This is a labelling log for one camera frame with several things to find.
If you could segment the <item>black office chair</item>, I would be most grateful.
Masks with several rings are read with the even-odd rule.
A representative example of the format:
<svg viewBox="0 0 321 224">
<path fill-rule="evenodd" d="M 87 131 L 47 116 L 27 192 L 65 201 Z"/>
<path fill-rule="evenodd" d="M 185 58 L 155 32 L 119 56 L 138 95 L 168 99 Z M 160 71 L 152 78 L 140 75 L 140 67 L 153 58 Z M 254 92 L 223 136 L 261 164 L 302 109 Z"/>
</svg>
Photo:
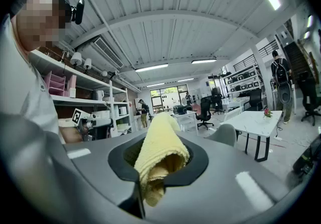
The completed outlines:
<svg viewBox="0 0 321 224">
<path fill-rule="evenodd" d="M 317 96 L 315 79 L 312 74 L 305 71 L 299 74 L 297 84 L 303 94 L 302 105 L 305 109 L 301 121 L 312 117 L 312 126 L 315 126 L 315 116 L 321 117 L 321 114 L 317 111 L 318 107 L 321 106 L 321 97 Z"/>
<path fill-rule="evenodd" d="M 213 123 L 208 122 L 212 117 L 212 114 L 210 113 L 210 104 L 211 101 L 207 97 L 201 99 L 201 113 L 196 115 L 196 120 L 201 122 L 197 124 L 197 129 L 201 126 L 205 126 L 206 129 L 208 129 L 208 125 L 214 126 Z"/>
<path fill-rule="evenodd" d="M 263 110 L 261 89 L 258 88 L 250 91 L 249 101 L 244 103 L 244 110 L 245 111 Z"/>
<path fill-rule="evenodd" d="M 212 94 L 212 104 L 213 104 L 213 108 L 214 108 L 213 113 L 220 114 L 220 113 L 225 112 L 225 110 L 223 109 L 223 105 L 222 105 L 222 95 L 221 95 L 219 87 L 212 88 L 211 94 Z"/>
</svg>

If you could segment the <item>white marble table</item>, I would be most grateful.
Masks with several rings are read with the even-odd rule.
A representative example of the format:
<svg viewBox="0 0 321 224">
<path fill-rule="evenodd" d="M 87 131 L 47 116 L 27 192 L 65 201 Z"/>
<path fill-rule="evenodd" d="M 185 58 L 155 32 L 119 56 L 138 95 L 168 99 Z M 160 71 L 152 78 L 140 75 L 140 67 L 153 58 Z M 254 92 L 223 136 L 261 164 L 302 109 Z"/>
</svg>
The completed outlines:
<svg viewBox="0 0 321 224">
<path fill-rule="evenodd" d="M 237 137 L 239 132 L 257 136 L 254 160 L 263 162 L 268 159 L 270 137 L 281 119 L 282 111 L 272 111 L 271 113 L 271 117 L 266 117 L 264 111 L 243 111 L 239 115 L 220 123 L 220 125 L 232 125 L 236 130 Z M 266 139 L 265 155 L 263 158 L 258 158 L 262 138 Z"/>
</svg>

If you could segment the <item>large glass window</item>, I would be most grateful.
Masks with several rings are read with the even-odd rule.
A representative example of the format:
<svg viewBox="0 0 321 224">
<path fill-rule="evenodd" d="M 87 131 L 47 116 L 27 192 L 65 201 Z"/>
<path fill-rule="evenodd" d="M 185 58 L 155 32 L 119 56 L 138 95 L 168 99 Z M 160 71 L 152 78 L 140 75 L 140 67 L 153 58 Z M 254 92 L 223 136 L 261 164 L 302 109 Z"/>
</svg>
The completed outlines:
<svg viewBox="0 0 321 224">
<path fill-rule="evenodd" d="M 175 106 L 182 104 L 188 92 L 186 84 L 156 89 L 150 91 L 152 110 L 154 114 L 164 111 L 173 111 Z"/>
</svg>

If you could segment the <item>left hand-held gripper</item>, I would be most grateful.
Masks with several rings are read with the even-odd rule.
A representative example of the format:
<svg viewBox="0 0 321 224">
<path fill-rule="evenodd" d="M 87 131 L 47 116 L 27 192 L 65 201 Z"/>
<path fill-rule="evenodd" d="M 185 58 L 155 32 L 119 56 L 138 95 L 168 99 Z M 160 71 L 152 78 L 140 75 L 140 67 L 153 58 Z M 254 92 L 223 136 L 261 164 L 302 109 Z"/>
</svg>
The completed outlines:
<svg viewBox="0 0 321 224">
<path fill-rule="evenodd" d="M 108 128 L 112 126 L 111 118 L 103 118 L 100 115 L 89 114 L 80 109 L 75 109 L 72 122 L 84 141 L 96 141 L 107 138 Z"/>
</svg>

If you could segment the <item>white office chair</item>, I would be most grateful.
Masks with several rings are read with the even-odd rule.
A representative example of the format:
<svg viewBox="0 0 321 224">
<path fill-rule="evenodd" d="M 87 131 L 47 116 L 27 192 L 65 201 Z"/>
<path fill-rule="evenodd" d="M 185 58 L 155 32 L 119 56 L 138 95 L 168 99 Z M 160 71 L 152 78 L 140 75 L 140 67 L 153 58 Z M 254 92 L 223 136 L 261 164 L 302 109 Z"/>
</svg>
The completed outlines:
<svg viewBox="0 0 321 224">
<path fill-rule="evenodd" d="M 232 111 L 229 111 L 228 113 L 225 114 L 224 116 L 224 122 L 227 120 L 230 120 L 231 118 L 238 116 L 239 114 L 241 114 L 244 111 L 244 107 L 238 107 L 236 109 L 233 109 Z"/>
</svg>

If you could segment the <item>white desk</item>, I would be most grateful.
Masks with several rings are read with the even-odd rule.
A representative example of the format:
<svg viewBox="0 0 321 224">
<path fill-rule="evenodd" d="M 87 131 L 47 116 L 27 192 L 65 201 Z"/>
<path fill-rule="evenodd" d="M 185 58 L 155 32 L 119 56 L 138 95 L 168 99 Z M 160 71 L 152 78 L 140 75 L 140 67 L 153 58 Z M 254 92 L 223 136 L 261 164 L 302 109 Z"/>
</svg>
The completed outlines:
<svg viewBox="0 0 321 224">
<path fill-rule="evenodd" d="M 198 135 L 196 112 L 188 110 L 186 114 L 172 114 L 172 117 L 178 122 L 182 132 L 194 132 Z"/>
</svg>

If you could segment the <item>white air conditioner unit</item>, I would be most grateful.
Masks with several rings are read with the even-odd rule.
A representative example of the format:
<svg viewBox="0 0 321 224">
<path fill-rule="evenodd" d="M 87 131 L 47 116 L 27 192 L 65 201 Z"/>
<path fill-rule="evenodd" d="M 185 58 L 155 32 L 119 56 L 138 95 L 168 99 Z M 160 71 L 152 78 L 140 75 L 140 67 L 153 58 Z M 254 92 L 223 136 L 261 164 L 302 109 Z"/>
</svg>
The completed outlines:
<svg viewBox="0 0 321 224">
<path fill-rule="evenodd" d="M 94 67 L 100 70 L 113 71 L 124 66 L 118 55 L 100 36 L 81 44 L 77 47 L 77 51 L 81 53 L 85 60 L 91 59 Z"/>
</svg>

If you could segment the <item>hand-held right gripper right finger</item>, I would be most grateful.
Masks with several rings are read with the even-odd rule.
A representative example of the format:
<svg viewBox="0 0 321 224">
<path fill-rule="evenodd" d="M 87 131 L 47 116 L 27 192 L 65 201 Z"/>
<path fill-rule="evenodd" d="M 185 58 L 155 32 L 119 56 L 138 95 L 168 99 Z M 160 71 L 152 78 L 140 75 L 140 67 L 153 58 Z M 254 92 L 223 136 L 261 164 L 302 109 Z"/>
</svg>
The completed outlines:
<svg viewBox="0 0 321 224">
<path fill-rule="evenodd" d="M 186 132 L 178 135 L 199 145 L 209 157 L 205 172 L 191 185 L 170 187 L 155 207 L 147 206 L 151 224 L 285 223 L 304 185 L 288 187 L 238 149 Z"/>
</svg>

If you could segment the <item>white shelving unit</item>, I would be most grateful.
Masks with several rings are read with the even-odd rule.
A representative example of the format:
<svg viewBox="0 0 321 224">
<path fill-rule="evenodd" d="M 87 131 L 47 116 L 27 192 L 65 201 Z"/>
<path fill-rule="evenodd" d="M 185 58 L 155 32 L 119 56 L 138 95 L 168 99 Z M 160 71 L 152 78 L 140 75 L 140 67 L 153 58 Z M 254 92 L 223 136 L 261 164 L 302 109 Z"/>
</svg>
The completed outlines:
<svg viewBox="0 0 321 224">
<path fill-rule="evenodd" d="M 222 82 L 223 95 L 228 98 L 264 87 L 260 69 L 255 64 L 229 74 L 221 78 L 220 81 Z"/>
<path fill-rule="evenodd" d="M 112 81 L 98 80 L 81 70 L 74 69 L 66 60 L 56 59 L 35 50 L 30 55 L 31 63 L 39 71 L 43 79 L 52 71 L 58 76 L 65 76 L 66 80 L 71 75 L 76 75 L 76 97 L 63 97 L 51 95 L 59 118 L 59 124 L 63 127 L 74 126 L 71 118 L 74 110 L 80 109 L 86 113 L 97 113 L 103 118 L 111 118 L 113 124 L 107 132 L 107 137 L 116 137 L 132 132 L 132 110 L 128 101 L 127 89 L 118 88 Z M 103 101 L 96 99 L 96 91 L 103 90 Z"/>
</svg>

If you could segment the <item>grey chair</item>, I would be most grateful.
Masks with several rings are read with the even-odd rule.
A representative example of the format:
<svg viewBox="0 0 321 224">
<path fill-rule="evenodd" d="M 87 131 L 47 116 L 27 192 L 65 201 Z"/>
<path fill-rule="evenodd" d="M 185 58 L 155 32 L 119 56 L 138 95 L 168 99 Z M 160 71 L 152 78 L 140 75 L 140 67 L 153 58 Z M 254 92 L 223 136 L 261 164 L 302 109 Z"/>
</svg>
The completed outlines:
<svg viewBox="0 0 321 224">
<path fill-rule="evenodd" d="M 236 146 L 236 130 L 231 124 L 222 124 L 218 129 L 214 130 L 210 128 L 210 130 L 213 130 L 214 133 L 207 136 L 206 139 L 229 145 L 231 147 Z"/>
</svg>

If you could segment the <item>grey hard-shell equipment backpack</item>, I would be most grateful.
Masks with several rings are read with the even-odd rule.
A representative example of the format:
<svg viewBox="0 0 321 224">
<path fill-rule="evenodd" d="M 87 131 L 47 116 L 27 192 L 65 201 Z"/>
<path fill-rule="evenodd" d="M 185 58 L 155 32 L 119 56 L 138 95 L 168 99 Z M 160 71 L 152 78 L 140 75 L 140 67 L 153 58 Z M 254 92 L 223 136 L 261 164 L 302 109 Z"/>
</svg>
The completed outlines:
<svg viewBox="0 0 321 224">
<path fill-rule="evenodd" d="M 289 85 L 289 72 L 280 63 L 276 64 L 275 78 L 277 83 L 279 99 L 282 104 L 288 104 L 291 100 L 291 86 Z"/>
</svg>

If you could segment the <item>pink file organizer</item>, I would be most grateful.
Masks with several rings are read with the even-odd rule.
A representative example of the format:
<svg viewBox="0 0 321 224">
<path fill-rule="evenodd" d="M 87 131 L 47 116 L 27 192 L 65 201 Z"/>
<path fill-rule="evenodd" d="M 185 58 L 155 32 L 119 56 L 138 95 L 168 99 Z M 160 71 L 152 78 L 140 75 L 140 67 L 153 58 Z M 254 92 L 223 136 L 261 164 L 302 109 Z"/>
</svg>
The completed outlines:
<svg viewBox="0 0 321 224">
<path fill-rule="evenodd" d="M 48 88 L 49 94 L 63 96 L 63 97 L 76 97 L 76 75 L 71 75 L 68 80 L 66 77 L 58 76 L 50 71 L 44 78 L 45 84 Z"/>
</svg>

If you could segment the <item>row of black storage boxes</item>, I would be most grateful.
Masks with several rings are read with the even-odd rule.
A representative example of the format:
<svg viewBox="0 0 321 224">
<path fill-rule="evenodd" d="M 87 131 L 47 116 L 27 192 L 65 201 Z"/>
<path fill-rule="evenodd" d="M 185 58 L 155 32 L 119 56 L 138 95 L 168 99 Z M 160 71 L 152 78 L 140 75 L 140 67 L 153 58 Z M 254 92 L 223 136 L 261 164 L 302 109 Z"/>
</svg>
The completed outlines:
<svg viewBox="0 0 321 224">
<path fill-rule="evenodd" d="M 238 92 L 263 85 L 261 75 L 254 69 L 228 77 L 226 82 L 228 92 Z"/>
</svg>

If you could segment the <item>yellow cleaning cloth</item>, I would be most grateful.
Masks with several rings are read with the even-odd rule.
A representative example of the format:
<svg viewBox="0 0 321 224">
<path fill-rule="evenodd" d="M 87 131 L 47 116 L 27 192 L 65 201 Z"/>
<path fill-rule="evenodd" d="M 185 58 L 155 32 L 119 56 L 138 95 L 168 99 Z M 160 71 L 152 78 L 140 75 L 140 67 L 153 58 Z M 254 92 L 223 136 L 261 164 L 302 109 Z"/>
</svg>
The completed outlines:
<svg viewBox="0 0 321 224">
<path fill-rule="evenodd" d="M 153 118 L 134 168 L 139 173 L 142 199 L 155 207 L 165 194 L 164 179 L 186 166 L 190 154 L 176 132 L 176 119 L 168 113 Z"/>
</svg>

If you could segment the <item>person's grey T-shirt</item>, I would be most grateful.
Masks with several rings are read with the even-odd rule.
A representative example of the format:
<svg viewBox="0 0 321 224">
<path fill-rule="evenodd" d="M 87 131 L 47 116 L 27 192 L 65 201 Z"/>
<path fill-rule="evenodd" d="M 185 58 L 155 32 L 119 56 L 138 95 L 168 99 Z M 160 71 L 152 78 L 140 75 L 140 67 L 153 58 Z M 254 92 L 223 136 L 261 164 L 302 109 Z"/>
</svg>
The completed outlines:
<svg viewBox="0 0 321 224">
<path fill-rule="evenodd" d="M 47 86 L 18 50 L 9 15 L 0 23 L 0 111 L 21 115 L 44 131 L 57 134 L 65 143 Z"/>
</svg>

